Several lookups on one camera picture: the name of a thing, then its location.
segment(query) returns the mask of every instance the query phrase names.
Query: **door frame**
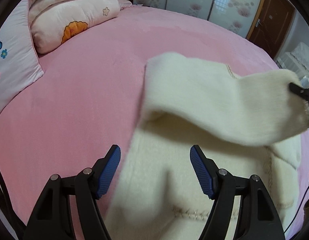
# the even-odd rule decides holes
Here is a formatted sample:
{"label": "door frame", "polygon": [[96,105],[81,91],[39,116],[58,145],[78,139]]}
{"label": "door frame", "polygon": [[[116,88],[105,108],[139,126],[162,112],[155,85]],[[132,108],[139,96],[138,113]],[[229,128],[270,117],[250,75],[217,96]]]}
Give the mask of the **door frame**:
{"label": "door frame", "polygon": [[254,28],[256,27],[256,22],[257,22],[258,19],[259,19],[259,16],[260,16],[260,13],[261,13],[263,4],[264,4],[264,0],[260,0],[258,10],[256,11],[256,15],[255,15],[255,17],[254,17],[254,19],[253,19],[253,22],[252,22],[252,24],[251,24],[250,30],[249,30],[249,32],[248,32],[248,34],[247,34],[247,36],[246,36],[246,39],[247,39],[247,40],[250,39],[251,34],[252,34]]}

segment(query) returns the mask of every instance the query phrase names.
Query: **stack of blankets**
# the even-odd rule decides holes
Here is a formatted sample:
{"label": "stack of blankets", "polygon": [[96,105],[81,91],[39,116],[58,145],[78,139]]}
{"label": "stack of blankets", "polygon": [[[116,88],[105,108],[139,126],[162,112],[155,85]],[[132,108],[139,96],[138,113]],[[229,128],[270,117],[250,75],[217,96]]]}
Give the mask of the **stack of blankets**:
{"label": "stack of blankets", "polygon": [[29,0],[37,52],[51,52],[78,33],[117,17],[119,11],[118,0]]}

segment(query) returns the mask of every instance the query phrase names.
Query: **bed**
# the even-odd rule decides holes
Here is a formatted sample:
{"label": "bed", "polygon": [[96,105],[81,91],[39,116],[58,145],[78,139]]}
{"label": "bed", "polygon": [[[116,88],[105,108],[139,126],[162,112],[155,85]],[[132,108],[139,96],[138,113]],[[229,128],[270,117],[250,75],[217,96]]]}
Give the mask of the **bed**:
{"label": "bed", "polygon": [[[126,8],[40,56],[45,74],[0,114],[0,170],[25,223],[51,174],[77,174],[112,144],[122,150],[120,171],[138,121],[145,63],[166,51],[222,62],[242,76],[278,68],[265,51],[213,23],[141,6]],[[309,132],[302,134],[298,173],[300,202],[309,179]],[[119,174],[99,201],[103,215]],[[302,222],[300,211],[290,236]]]}

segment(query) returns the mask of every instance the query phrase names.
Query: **orange cartoon patch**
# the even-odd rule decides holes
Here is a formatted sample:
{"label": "orange cartoon patch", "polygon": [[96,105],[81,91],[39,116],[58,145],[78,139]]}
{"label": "orange cartoon patch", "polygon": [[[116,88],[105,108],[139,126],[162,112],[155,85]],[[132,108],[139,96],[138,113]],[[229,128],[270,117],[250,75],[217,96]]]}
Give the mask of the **orange cartoon patch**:
{"label": "orange cartoon patch", "polygon": [[88,24],[86,22],[70,22],[68,26],[65,27],[64,29],[64,34],[62,37],[62,42],[61,44],[65,43],[67,40],[72,38],[73,36],[82,33],[88,29]]}

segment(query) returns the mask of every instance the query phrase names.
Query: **brown wooden door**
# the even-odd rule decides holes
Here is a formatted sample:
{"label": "brown wooden door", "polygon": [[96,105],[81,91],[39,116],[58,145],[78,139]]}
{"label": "brown wooden door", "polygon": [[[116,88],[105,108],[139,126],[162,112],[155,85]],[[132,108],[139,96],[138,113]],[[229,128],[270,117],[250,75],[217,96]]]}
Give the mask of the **brown wooden door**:
{"label": "brown wooden door", "polygon": [[287,0],[264,0],[249,40],[274,58],[288,31],[293,13],[294,7]]}

